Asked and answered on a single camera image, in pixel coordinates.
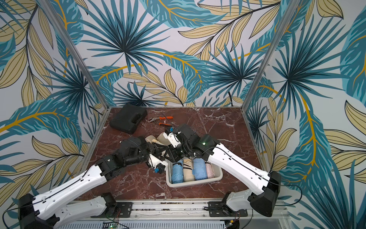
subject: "white plastic bin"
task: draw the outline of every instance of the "white plastic bin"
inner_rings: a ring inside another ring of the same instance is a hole
[[[213,170],[213,174],[215,176],[214,178],[172,184],[171,176],[172,176],[172,172],[173,172],[173,163],[171,163],[169,160],[166,160],[166,162],[168,163],[168,167],[165,172],[166,178],[167,178],[167,184],[169,187],[172,187],[172,188],[181,188],[181,187],[187,187],[187,186],[192,186],[192,185],[207,184],[207,183],[211,183],[214,181],[219,181],[223,178],[223,170],[221,169],[221,167],[218,167],[217,165],[212,164],[212,170]]]

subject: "orange pliers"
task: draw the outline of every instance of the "orange pliers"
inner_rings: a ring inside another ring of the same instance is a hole
[[[165,119],[172,119],[173,116],[167,116],[166,118],[165,117],[158,117],[158,118],[152,118],[149,120],[149,122],[154,122],[155,120],[165,120]],[[166,123],[162,123],[162,122],[159,122],[159,126],[171,126],[170,124],[166,124]]]

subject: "folded cloth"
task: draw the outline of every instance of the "folded cloth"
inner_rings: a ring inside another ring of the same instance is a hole
[[[210,162],[205,162],[206,164],[206,171],[207,171],[207,178],[215,178],[215,175],[213,174],[212,164]]]
[[[193,175],[196,181],[207,179],[205,160],[202,158],[193,159]]]
[[[163,136],[163,133],[162,132],[158,137],[157,137],[157,140],[161,143],[163,143],[164,145],[170,145],[170,141],[168,139],[166,139],[164,136]]]
[[[183,160],[180,159],[173,164],[172,184],[182,183],[183,181]]]
[[[189,158],[183,158],[183,177],[184,182],[194,181],[193,176],[193,161]]]

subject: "rolled light blue towel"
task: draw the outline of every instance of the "rolled light blue towel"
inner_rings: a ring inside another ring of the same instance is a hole
[[[202,158],[193,160],[193,175],[196,181],[207,179],[206,164]]]
[[[183,160],[173,164],[172,183],[178,184],[183,182]]]

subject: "tropical leaf wallpaper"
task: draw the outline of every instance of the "tropical leaf wallpaper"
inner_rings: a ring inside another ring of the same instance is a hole
[[[366,2],[301,0],[288,28],[248,98],[261,163],[302,189],[294,228],[366,228]]]
[[[75,44],[84,1],[52,0]],[[104,112],[34,0],[0,0],[0,212],[77,175]],[[16,211],[5,215],[18,227]]]

